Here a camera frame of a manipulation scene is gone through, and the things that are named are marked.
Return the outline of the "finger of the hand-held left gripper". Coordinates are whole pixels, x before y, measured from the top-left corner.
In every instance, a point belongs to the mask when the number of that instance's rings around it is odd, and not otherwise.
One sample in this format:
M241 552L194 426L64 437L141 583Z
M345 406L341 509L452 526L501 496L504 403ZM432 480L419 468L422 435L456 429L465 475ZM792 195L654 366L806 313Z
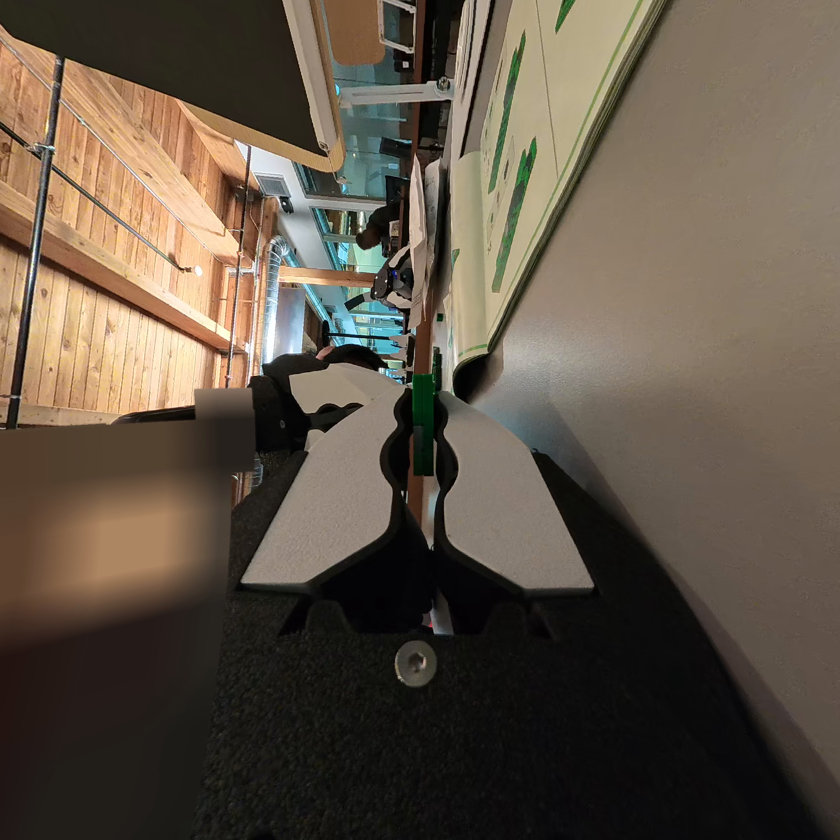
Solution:
M406 428L407 389L382 373L328 364L288 381L308 435L390 435Z

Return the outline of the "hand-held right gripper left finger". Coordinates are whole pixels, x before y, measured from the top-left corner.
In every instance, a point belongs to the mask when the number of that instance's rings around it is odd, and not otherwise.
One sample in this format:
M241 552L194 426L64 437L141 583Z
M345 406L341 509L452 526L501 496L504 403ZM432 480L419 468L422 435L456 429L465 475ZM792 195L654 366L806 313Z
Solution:
M239 579L243 590L334 601L364 633L412 632L431 610L424 533L403 498L412 391L395 387L305 454Z

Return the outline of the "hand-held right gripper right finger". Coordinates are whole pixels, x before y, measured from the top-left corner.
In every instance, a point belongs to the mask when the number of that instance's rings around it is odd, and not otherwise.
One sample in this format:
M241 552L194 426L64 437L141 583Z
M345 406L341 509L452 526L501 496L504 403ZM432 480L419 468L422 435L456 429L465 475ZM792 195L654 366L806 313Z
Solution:
M480 634L505 604L593 595L530 447L447 392L436 419L434 578L454 631Z

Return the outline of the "green brick plate assembly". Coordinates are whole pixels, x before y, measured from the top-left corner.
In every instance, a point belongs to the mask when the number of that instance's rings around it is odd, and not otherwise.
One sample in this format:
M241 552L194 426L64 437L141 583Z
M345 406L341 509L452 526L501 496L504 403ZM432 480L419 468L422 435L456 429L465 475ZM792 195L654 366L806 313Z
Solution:
M433 476L435 467L436 377L432 373L415 374L413 392L413 473Z

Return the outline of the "grey desk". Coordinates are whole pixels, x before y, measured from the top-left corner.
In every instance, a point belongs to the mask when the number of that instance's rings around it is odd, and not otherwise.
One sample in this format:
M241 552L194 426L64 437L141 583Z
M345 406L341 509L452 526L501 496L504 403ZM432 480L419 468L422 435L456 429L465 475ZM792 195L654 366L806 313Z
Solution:
M831 838L838 20L667 2L467 398L653 551Z

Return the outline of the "black desk divider panel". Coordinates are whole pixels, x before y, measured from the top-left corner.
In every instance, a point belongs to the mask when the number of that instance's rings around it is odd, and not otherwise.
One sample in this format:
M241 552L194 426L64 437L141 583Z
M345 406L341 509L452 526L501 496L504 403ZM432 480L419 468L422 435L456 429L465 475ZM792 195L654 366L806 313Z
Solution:
M211 131L336 173L343 140L320 2L1 2L25 43L162 92Z

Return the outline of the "black metal stand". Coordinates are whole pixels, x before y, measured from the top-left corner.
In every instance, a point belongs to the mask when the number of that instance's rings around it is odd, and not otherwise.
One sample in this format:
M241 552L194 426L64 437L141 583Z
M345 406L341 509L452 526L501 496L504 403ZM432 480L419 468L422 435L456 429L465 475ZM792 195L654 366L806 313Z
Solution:
M408 333L402 322L354 322L347 329L340 329L336 322L322 321L320 338L323 343L357 343L376 349L380 345L401 347L407 342Z

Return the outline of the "black white gripper device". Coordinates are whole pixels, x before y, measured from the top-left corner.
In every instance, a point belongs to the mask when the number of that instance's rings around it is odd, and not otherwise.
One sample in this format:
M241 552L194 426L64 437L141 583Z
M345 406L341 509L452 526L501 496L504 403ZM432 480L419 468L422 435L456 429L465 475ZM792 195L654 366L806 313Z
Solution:
M387 308L407 312L413 300L413 264L411 249L406 246L394 253L374 277L373 287L345 302L348 311L364 303L379 302Z

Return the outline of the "white paper sheets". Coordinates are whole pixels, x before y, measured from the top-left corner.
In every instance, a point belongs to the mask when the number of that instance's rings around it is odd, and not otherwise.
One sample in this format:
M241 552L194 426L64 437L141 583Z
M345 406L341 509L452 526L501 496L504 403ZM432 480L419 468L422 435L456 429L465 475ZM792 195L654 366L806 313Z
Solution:
M415 157L408 196L408 245L413 269L413 292L408 328L418 339L443 235L447 199L446 160L436 159L422 169Z

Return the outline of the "black ceiling pipe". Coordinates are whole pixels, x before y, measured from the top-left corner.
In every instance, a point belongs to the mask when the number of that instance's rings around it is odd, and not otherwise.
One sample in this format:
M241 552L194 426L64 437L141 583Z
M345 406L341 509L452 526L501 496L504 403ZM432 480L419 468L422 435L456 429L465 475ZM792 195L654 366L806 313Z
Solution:
M56 55L49 96L49 109L47 113L45 137L35 146L36 154L39 160L38 192L35 201L33 226L29 242L29 255L18 323L11 390L7 398L7 414L5 422L5 430L7 431L14 430L18 427L20 407L23 400L29 336L32 328L31 324L35 305L37 277L45 231L49 181L51 173L53 172L52 165L56 153L55 143L59 120L60 97L65 76L65 66L65 58L63 56Z

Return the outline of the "open instruction booklet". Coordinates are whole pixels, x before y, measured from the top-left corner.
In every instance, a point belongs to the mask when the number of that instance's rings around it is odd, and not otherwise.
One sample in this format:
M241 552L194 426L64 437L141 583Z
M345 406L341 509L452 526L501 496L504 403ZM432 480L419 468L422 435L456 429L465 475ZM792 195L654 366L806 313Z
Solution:
M666 2L512 2L478 150L449 171L444 389L466 397Z

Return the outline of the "light wooden divider panel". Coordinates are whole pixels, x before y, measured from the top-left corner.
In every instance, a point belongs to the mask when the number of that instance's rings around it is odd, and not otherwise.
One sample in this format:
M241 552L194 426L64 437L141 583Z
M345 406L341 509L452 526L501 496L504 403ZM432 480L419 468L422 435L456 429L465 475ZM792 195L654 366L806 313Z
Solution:
M332 57L343 67L376 66L385 59L376 1L324 1Z

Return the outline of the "silver ventilation duct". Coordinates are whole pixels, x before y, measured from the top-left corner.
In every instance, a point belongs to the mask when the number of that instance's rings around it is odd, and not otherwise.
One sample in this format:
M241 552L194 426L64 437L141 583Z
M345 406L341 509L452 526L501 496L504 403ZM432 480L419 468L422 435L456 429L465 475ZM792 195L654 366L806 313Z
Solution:
M280 268L285 267L300 268L301 264L287 240L277 234L269 241L264 258L265 304L259 364L272 362L282 354L299 354L302 350L306 292L280 278Z

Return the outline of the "white divider bracket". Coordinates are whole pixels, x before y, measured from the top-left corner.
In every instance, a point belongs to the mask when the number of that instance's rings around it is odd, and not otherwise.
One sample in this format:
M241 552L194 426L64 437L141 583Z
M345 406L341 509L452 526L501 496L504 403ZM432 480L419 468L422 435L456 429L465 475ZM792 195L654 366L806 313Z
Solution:
M455 90L455 81L448 77L424 83L342 87L339 106L354 109L384 104L451 102Z

